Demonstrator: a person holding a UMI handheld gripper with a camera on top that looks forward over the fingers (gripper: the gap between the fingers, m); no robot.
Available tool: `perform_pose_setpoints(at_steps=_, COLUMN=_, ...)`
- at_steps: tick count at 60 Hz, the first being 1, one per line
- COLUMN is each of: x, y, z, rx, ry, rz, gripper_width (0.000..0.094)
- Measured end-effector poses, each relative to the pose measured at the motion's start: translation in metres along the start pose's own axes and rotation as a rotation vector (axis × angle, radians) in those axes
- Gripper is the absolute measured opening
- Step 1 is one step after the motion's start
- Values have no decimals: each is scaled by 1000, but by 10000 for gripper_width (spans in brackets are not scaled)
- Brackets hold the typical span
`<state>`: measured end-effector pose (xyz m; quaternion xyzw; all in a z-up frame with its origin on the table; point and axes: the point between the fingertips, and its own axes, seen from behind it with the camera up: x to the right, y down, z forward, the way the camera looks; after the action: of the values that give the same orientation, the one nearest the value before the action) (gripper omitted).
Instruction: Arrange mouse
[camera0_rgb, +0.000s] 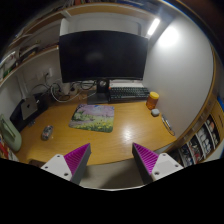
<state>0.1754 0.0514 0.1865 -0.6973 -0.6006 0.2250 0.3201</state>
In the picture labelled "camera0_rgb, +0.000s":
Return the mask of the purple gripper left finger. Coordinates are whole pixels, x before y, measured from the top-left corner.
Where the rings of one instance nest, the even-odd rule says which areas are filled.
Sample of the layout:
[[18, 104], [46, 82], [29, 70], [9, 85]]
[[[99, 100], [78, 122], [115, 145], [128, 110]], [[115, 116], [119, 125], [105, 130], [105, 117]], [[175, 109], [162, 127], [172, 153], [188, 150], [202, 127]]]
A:
[[91, 146], [86, 144], [66, 155], [56, 154], [42, 169], [79, 185], [90, 155]]

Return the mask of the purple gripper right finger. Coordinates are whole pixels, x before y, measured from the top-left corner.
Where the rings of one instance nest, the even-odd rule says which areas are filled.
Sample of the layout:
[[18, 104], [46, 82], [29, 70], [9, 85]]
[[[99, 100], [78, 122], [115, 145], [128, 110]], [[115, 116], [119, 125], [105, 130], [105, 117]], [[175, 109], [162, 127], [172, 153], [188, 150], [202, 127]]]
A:
[[132, 144], [132, 154], [144, 184], [149, 184], [182, 169], [167, 153], [157, 154], [137, 143]]

